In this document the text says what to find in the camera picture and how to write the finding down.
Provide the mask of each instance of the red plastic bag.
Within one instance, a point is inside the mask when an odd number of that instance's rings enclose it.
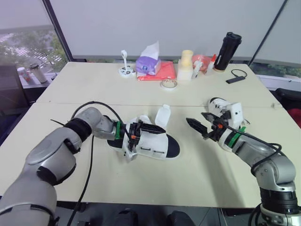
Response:
[[[145,75],[137,77],[139,81],[153,81],[164,79],[175,79],[174,63],[171,61],[162,61],[161,68],[156,75]]]

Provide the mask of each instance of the floor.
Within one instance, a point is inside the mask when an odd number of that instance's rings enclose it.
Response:
[[[247,226],[249,219],[249,214],[225,216],[225,223],[217,208],[89,203],[84,212],[75,215],[72,226],[77,226],[78,221],[91,222],[91,226],[111,226],[114,217],[125,208],[137,212],[139,226],[165,226],[166,216],[174,210],[187,213],[196,226]],[[59,226],[67,225],[71,212],[72,210],[60,207],[56,209],[56,216],[60,217]]]

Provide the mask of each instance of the gray robot arm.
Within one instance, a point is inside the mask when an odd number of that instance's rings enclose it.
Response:
[[[249,166],[273,154],[269,146],[241,135],[232,148]],[[261,195],[261,216],[268,225],[301,226],[295,193],[296,169],[284,155],[277,154],[254,169]]]
[[[28,154],[21,174],[0,200],[1,226],[47,226],[54,220],[53,186],[75,170],[74,154],[91,133],[114,140],[116,122],[90,107],[46,136]]]
[[[252,167],[252,173],[260,187],[260,210],[265,225],[301,226],[301,211],[294,184],[296,169],[293,163],[285,155],[275,153],[275,149],[265,142],[229,129],[230,120],[233,121],[237,114],[236,111],[229,110],[231,107],[221,109],[215,105],[215,108],[217,113],[220,113],[219,117],[213,113],[202,113],[212,124],[213,130],[209,133],[207,127],[197,120],[191,118],[186,120],[193,129],[202,134],[204,139],[210,138],[218,142],[223,149],[232,151]]]

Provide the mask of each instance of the white container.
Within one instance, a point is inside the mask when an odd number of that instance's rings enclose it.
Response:
[[[25,81],[31,81],[32,80],[29,73],[28,73],[28,71],[24,67],[19,67],[17,69],[17,71],[18,71],[18,74],[21,75],[25,79]]]
[[[166,129],[169,117],[170,117],[170,106],[168,105],[163,105],[160,107],[160,109],[157,112],[156,118],[155,118],[155,124],[157,126],[160,126],[164,129]]]
[[[182,52],[178,63],[177,80],[191,80],[193,75],[192,55],[193,52],[191,50],[184,50]]]
[[[41,71],[38,64],[31,64],[29,67],[30,71],[37,77],[40,83],[44,83],[47,81],[44,73]]]

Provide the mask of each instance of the red object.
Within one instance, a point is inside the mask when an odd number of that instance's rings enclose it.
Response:
[[[216,54],[213,55],[213,57],[211,58],[211,62],[215,62],[216,59]]]
[[[137,77],[139,81],[152,81],[152,80],[164,80],[175,79],[174,63],[171,61],[162,61],[160,70],[156,75],[145,75]]]
[[[293,108],[287,111],[301,129],[301,109]]]

